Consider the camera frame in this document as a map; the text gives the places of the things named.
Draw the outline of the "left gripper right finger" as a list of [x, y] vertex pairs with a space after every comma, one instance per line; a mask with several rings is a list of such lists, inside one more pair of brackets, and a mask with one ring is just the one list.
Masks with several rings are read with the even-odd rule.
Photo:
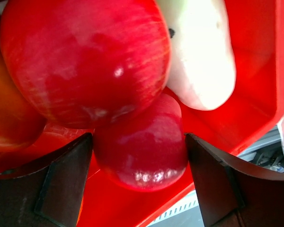
[[284, 174], [191, 133], [185, 142], [204, 226], [284, 227]]

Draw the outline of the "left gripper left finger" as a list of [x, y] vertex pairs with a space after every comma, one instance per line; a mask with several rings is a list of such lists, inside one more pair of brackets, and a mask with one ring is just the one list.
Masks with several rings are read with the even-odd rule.
[[92, 135], [0, 174], [0, 227], [74, 227], [92, 156]]

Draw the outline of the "red apple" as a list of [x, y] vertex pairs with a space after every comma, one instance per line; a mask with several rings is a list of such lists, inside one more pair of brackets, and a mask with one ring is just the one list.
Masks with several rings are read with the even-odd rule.
[[172, 185], [188, 164], [178, 102], [161, 94], [137, 117], [95, 129], [93, 151], [101, 171], [122, 187], [153, 192]]

